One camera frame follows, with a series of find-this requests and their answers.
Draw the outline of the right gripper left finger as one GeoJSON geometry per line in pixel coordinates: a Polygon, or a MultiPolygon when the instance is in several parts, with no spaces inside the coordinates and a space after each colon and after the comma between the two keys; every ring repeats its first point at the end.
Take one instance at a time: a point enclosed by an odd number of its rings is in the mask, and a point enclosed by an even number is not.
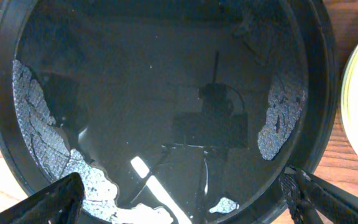
{"type": "Polygon", "coordinates": [[[74,172],[1,212],[0,223],[75,224],[84,197],[82,179],[74,172]]]}

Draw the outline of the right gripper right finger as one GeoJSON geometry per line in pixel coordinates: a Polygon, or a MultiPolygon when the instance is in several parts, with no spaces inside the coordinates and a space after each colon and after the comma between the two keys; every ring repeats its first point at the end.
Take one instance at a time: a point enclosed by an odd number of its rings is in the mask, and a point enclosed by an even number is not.
{"type": "Polygon", "coordinates": [[[302,169],[288,166],[279,176],[294,223],[358,223],[358,197],[302,169]]]}

